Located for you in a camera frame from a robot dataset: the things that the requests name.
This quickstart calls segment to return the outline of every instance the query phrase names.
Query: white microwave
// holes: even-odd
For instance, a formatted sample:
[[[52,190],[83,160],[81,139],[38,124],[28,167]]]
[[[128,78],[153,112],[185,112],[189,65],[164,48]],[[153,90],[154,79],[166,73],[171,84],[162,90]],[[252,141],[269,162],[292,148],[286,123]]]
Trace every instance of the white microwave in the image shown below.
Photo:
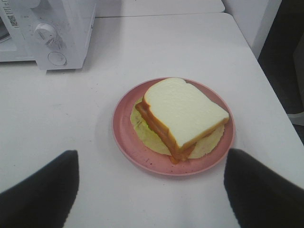
[[[96,0],[0,0],[0,62],[82,68],[95,8]]]

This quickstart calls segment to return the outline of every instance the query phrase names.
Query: pink plate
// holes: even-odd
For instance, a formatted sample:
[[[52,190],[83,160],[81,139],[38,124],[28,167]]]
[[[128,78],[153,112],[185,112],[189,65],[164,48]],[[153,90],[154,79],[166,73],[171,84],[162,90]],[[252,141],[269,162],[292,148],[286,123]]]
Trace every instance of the pink plate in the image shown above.
[[[133,163],[149,171],[172,176],[190,175],[205,171],[221,161],[228,153],[234,141],[235,126],[231,110],[214,91],[208,87],[185,79],[202,91],[211,101],[217,103],[230,114],[225,125],[223,137],[213,151],[199,159],[188,159],[173,165],[167,155],[158,154],[147,148],[137,137],[130,121],[135,101],[144,95],[147,89],[165,78],[157,78],[144,82],[131,89],[118,103],[113,115],[113,133],[117,145],[124,155]]]

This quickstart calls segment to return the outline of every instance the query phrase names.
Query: white table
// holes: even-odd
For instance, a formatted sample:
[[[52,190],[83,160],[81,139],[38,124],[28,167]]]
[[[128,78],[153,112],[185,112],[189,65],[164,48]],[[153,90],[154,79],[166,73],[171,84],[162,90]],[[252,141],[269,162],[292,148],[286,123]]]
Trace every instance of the white table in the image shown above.
[[[169,178],[137,168],[115,144],[119,99],[163,76],[214,89],[233,112],[234,147],[304,187],[300,139],[233,18],[215,13],[96,19],[81,70],[0,64],[0,191],[77,149],[80,186],[67,228],[238,227],[225,160]]]
[[[225,10],[221,0],[99,0],[97,17],[219,13]]]

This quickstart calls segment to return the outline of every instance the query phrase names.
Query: bread slice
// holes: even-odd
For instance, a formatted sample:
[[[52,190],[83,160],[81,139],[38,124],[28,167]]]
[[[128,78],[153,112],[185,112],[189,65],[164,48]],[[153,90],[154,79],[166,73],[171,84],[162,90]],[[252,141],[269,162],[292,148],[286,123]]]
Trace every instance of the bread slice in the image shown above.
[[[136,109],[176,159],[179,154],[190,155],[190,147],[229,120],[228,112],[175,77],[151,86]]]

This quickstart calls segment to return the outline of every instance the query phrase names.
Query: sandwich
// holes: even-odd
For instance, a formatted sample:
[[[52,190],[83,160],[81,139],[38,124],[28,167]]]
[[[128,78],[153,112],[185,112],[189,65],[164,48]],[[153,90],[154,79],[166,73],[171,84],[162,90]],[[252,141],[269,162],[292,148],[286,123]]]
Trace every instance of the sandwich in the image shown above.
[[[145,129],[156,136],[150,138],[157,138],[155,143],[167,148],[166,154],[170,155],[172,163],[198,158],[200,153],[196,148],[204,148],[204,143],[213,149],[228,120],[227,111],[192,84],[175,77],[152,85],[136,103],[131,115],[135,130],[139,124],[146,124]]]

